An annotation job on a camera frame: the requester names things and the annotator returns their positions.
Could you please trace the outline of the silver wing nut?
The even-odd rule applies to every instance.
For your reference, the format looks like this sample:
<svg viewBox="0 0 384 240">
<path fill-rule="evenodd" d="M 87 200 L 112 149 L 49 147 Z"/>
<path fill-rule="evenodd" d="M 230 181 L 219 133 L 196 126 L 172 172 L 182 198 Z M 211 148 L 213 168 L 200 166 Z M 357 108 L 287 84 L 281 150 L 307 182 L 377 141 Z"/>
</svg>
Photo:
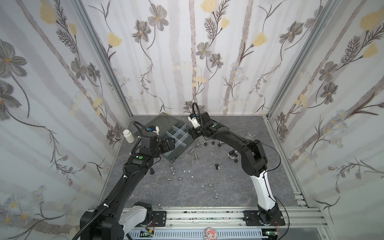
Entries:
<svg viewBox="0 0 384 240">
<path fill-rule="evenodd" d="M 230 159 L 236 159 L 239 157 L 238 152 L 236 150 L 229 151 L 228 157 Z"/>
</svg>

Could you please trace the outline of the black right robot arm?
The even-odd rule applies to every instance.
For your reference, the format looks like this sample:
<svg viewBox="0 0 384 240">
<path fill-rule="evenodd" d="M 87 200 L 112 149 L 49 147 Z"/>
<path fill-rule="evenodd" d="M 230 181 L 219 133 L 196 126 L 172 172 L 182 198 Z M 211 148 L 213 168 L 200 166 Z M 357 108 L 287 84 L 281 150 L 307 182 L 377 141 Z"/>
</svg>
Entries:
<svg viewBox="0 0 384 240">
<path fill-rule="evenodd" d="M 207 140 L 221 141 L 240 154 L 242 169 L 250 176 L 258 198 L 258 213 L 255 217 L 245 218 L 261 226 L 284 226 L 285 219 L 269 184 L 268 159 L 263 144 L 231 132 L 225 125 L 212 120 L 207 112 L 202 113 L 197 103 L 192 103 L 188 120 L 193 125 L 189 134 L 194 140 L 202 136 Z"/>
</svg>

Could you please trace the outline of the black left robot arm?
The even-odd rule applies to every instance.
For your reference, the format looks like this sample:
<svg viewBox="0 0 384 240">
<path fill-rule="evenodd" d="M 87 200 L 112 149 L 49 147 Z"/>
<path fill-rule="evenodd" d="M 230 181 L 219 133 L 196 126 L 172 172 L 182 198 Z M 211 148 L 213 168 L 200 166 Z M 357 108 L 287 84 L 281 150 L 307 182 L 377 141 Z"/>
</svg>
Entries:
<svg viewBox="0 0 384 240">
<path fill-rule="evenodd" d="M 137 203 L 130 211 L 124 213 L 123 210 L 138 183 L 154 165 L 154 160 L 173 151 L 176 144 L 175 139 L 162 139 L 157 132 L 137 121 L 133 124 L 139 131 L 139 139 L 122 167 L 122 176 L 93 212 L 87 211 L 82 215 L 80 230 L 73 236 L 74 240 L 122 240 L 137 225 L 152 221 L 152 206 L 149 204 Z"/>
</svg>

